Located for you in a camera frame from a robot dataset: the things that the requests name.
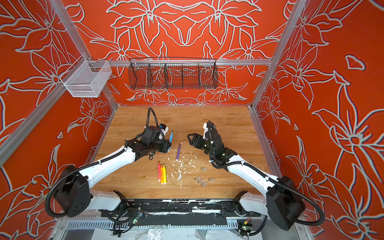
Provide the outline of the purple pen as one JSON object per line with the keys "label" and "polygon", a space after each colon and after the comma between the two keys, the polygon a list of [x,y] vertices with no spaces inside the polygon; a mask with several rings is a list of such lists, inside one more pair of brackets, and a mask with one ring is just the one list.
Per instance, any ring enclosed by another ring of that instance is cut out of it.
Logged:
{"label": "purple pen", "polygon": [[181,143],[180,143],[179,146],[178,146],[178,151],[177,151],[177,155],[176,155],[176,161],[179,161],[179,159],[180,159],[180,154],[181,154]]}

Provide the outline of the orange pen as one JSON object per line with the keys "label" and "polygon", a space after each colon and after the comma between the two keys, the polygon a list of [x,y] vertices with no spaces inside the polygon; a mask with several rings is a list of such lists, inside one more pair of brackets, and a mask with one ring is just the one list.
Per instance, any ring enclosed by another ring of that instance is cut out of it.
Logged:
{"label": "orange pen", "polygon": [[160,173],[161,173],[161,185],[163,185],[164,184],[163,164],[161,164]]}

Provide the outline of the red pen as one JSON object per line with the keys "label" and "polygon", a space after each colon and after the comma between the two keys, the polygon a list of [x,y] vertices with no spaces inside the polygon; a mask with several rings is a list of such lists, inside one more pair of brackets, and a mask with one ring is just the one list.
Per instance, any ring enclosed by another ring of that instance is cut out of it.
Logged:
{"label": "red pen", "polygon": [[162,165],[160,162],[158,162],[158,181],[161,182],[162,181],[162,169],[161,169]]}

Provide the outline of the yellow pen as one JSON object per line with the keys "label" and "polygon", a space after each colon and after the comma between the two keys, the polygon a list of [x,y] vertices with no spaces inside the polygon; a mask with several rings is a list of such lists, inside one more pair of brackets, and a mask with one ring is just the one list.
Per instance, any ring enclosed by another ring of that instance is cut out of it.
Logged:
{"label": "yellow pen", "polygon": [[163,176],[163,184],[167,184],[167,173],[165,164],[162,165],[162,176]]}

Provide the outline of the blue pen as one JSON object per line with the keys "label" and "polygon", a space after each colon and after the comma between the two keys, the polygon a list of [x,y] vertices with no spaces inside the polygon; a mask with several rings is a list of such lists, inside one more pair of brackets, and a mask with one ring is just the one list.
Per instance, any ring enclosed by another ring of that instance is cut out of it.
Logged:
{"label": "blue pen", "polygon": [[171,131],[169,142],[172,143],[173,140],[173,131]]}

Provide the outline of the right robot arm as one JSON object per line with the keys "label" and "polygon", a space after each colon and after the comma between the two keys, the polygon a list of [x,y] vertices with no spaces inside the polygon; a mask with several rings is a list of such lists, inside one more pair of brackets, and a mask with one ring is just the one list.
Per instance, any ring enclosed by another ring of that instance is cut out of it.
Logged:
{"label": "right robot arm", "polygon": [[[246,212],[255,212],[270,218],[280,229],[288,231],[295,223],[307,226],[320,226],[325,222],[325,213],[312,199],[298,192],[294,182],[268,174],[244,160],[232,149],[224,146],[220,135],[210,137],[208,133],[189,134],[188,141],[196,149],[203,150],[210,157],[216,169],[223,169],[245,180],[259,195],[243,192],[237,202]],[[306,203],[315,208],[318,219],[300,220],[306,210]]]}

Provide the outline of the clear plastic bin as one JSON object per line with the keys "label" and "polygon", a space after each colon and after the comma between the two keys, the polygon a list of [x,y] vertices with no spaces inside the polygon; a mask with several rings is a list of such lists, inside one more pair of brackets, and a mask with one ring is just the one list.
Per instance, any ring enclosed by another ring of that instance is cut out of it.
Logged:
{"label": "clear plastic bin", "polygon": [[72,97],[97,98],[112,75],[112,69],[108,61],[96,61],[96,66],[80,61],[64,75],[60,81]]}

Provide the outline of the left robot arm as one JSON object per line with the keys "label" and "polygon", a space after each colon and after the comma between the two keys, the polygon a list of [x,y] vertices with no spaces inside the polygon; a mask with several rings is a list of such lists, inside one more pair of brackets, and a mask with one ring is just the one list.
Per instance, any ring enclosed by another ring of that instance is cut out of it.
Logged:
{"label": "left robot arm", "polygon": [[146,127],[138,139],[126,140],[115,152],[91,164],[65,168],[52,186],[45,200],[46,213],[53,218],[75,217],[86,211],[113,212],[122,206],[123,196],[118,191],[94,191],[101,180],[135,161],[157,152],[167,153],[171,147],[166,139],[169,128],[165,124]]}

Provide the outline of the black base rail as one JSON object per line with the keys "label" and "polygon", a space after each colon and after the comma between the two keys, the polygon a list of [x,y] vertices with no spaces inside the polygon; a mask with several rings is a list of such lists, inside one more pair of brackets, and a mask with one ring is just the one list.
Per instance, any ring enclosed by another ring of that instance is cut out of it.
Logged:
{"label": "black base rail", "polygon": [[246,212],[232,199],[128,199],[115,210],[102,212],[102,216],[118,217],[119,214],[143,212],[152,215],[212,214],[222,217],[260,217],[261,214]]}

